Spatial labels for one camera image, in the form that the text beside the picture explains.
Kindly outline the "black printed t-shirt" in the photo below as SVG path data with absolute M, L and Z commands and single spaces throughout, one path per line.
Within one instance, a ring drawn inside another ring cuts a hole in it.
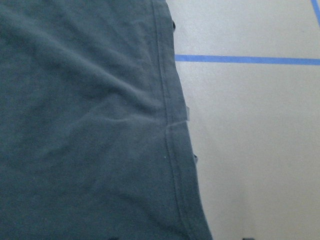
M 164 0 L 0 3 L 0 237 L 210 240 Z

